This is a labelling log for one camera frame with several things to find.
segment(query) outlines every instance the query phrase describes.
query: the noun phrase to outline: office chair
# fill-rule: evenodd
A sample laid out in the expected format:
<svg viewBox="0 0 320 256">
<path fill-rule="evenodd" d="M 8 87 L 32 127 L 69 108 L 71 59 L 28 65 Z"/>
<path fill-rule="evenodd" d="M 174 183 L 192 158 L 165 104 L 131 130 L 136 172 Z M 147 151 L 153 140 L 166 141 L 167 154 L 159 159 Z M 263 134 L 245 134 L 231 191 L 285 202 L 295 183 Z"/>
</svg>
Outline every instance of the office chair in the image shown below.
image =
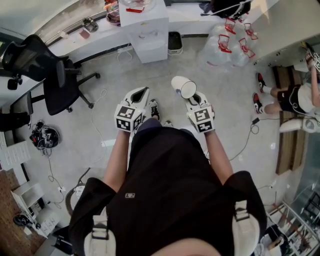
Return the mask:
<svg viewBox="0 0 320 256">
<path fill-rule="evenodd" d="M 71 105 L 81 97 L 90 109 L 89 102 L 79 90 L 87 80 L 100 78 L 99 73 L 92 73 L 77 81 L 81 71 L 76 69 L 68 56 L 55 56 L 45 43 L 35 34 L 29 35 L 20 45 L 12 42 L 2 56 L 3 68 L 20 76 L 29 77 L 37 82 L 43 81 L 43 95 L 31 97 L 27 94 L 29 113 L 33 113 L 33 103 L 45 100 L 49 115 L 56 115 L 64 110 L 72 111 Z M 11 81 L 11 87 L 17 89 L 19 81 Z"/>
</svg>

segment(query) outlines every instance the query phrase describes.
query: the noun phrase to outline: desk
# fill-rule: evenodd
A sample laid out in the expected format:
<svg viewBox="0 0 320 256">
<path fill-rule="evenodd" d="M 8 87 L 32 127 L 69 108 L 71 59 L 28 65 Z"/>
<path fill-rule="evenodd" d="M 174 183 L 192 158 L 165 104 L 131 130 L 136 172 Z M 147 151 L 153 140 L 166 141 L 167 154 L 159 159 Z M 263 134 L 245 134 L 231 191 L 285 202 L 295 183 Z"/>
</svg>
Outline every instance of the desk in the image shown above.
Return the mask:
<svg viewBox="0 0 320 256">
<path fill-rule="evenodd" d="M 254 0 L 248 22 L 255 21 L 278 0 Z M 211 28 L 222 21 L 218 16 L 200 16 L 202 10 L 198 3 L 176 3 L 167 7 L 169 14 L 169 31 L 178 31 L 181 35 L 208 34 Z M 57 56 L 69 55 L 75 63 L 94 54 L 129 43 L 121 27 L 111 25 L 105 18 L 97 21 L 99 29 L 83 39 L 79 31 L 69 34 L 67 39 L 61 39 L 51 45 L 49 49 Z M 7 77 L 0 77 L 0 106 L 10 106 L 21 96 L 34 88 L 38 82 L 22 76 L 22 84 L 17 90 L 7 89 Z"/>
</svg>

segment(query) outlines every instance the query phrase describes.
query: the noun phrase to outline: white sock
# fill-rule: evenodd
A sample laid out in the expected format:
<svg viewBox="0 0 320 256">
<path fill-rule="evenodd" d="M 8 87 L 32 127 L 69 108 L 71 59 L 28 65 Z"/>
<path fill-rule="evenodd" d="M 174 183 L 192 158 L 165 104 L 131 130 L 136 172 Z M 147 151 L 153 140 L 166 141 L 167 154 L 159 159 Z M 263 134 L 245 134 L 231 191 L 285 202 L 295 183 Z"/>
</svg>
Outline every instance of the white sock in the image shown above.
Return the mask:
<svg viewBox="0 0 320 256">
<path fill-rule="evenodd" d="M 262 91 L 263 91 L 265 94 L 270 94 L 270 93 L 271 93 L 271 90 L 272 90 L 271 87 L 268 87 L 268 86 L 262 87 Z"/>
<path fill-rule="evenodd" d="M 261 111 L 262 113 L 266 113 L 266 112 L 265 112 L 265 107 L 266 107 L 266 106 L 260 107 L 260 111 Z"/>
</svg>

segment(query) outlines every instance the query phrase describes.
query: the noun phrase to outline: gray floor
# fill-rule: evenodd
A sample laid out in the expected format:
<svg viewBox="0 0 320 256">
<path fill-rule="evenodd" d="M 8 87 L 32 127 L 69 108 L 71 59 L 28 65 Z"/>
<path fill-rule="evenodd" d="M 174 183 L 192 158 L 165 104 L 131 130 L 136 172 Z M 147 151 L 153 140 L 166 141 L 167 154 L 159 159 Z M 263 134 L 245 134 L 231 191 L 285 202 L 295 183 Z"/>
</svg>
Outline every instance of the gray floor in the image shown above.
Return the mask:
<svg viewBox="0 0 320 256">
<path fill-rule="evenodd" d="M 122 53 L 119 62 L 117 54 L 113 54 L 84 63 L 83 75 L 92 72 L 101 74 L 100 80 L 92 79 L 80 87 L 85 96 L 95 101 L 103 89 L 107 90 L 107 95 L 95 105 L 93 115 L 92 110 L 81 99 L 73 104 L 72 113 L 64 111 L 54 116 L 48 114 L 44 101 L 33 105 L 33 123 L 42 119 L 60 133 L 61 143 L 52 150 L 50 159 L 54 176 L 65 187 L 66 192 L 76 185 L 86 167 L 93 167 L 86 178 L 103 176 L 112 146 L 106 149 L 102 147 L 102 140 L 91 123 L 91 115 L 103 140 L 108 143 L 114 140 L 117 134 L 113 119 L 114 111 L 125 94 L 134 88 L 144 86 L 150 88 L 149 99 L 158 100 L 163 122 L 171 120 L 176 128 L 193 129 L 186 118 L 183 100 L 171 87 L 171 79 L 177 75 L 193 80 L 197 84 L 197 90 L 204 93 L 213 104 L 216 132 L 229 158 L 234 157 L 244 147 L 251 121 L 256 118 L 252 106 L 252 94 L 258 91 L 256 72 L 261 72 L 267 84 L 274 86 L 272 71 L 267 67 L 256 67 L 251 64 L 229 69 L 205 67 L 197 62 L 197 52 L 205 41 L 204 38 L 185 38 L 181 55 L 169 56 L 168 60 L 148 64 L 141 64 L 134 51 L 131 51 L 133 59 L 130 62 L 128 62 L 130 56 Z M 39 86 L 32 91 L 32 96 L 42 93 L 43 87 Z M 269 96 L 263 96 L 263 102 L 270 100 Z M 25 98 L 18 102 L 15 111 L 25 110 L 25 102 Z M 249 171 L 257 188 L 277 180 L 272 190 L 268 188 L 259 190 L 263 202 L 268 205 L 274 202 L 275 191 L 277 191 L 277 201 L 284 197 L 290 171 L 282 176 L 275 174 L 279 148 L 279 121 L 265 120 L 258 126 L 259 133 L 251 134 L 246 149 L 231 163 L 235 172 Z M 31 180 L 36 179 L 40 182 L 45 190 L 46 201 L 59 202 L 62 195 L 58 193 L 58 185 L 48 180 L 50 174 L 48 160 L 32 145 L 28 139 L 30 133 L 27 127 L 17 130 L 18 137 L 28 141 L 32 157 L 25 163 L 26 171 Z M 197 138 L 205 150 L 203 135 L 198 135 Z M 104 154 L 102 160 L 94 163 Z M 50 206 L 61 216 L 61 225 L 67 225 L 69 216 L 64 203 L 61 204 L 62 209 L 56 208 L 53 204 Z"/>
</svg>

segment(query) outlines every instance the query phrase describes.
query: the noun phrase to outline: white cabinet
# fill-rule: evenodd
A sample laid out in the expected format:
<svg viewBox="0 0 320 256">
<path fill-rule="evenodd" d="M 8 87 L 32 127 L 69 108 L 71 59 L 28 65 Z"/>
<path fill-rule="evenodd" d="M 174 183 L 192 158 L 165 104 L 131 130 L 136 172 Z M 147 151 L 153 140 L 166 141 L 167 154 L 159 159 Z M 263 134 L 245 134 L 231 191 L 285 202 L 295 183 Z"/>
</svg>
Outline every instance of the white cabinet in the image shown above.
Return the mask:
<svg viewBox="0 0 320 256">
<path fill-rule="evenodd" d="M 59 216 L 50 208 L 42 209 L 35 219 L 41 225 L 42 231 L 45 232 L 45 229 L 49 229 L 49 233 L 55 229 L 59 222 Z"/>
<path fill-rule="evenodd" d="M 0 161 L 3 170 L 10 170 L 17 164 L 22 164 L 30 159 L 27 142 L 19 142 L 6 146 L 3 134 L 0 135 Z"/>
<path fill-rule="evenodd" d="M 142 63 L 168 58 L 169 14 L 163 0 L 141 13 L 126 11 L 119 2 L 121 28 L 127 35 Z"/>
<path fill-rule="evenodd" d="M 22 186 L 18 187 L 15 191 L 11 192 L 14 200 L 19 205 L 19 208 L 31 216 L 29 207 L 36 203 L 43 195 L 44 192 L 40 184 L 35 181 L 28 181 Z M 34 230 L 41 236 L 47 236 L 55 229 L 59 222 L 59 216 L 49 207 L 40 210 L 35 218 L 35 221 L 41 225 L 40 229 L 36 229 L 35 224 L 32 225 Z"/>
</svg>

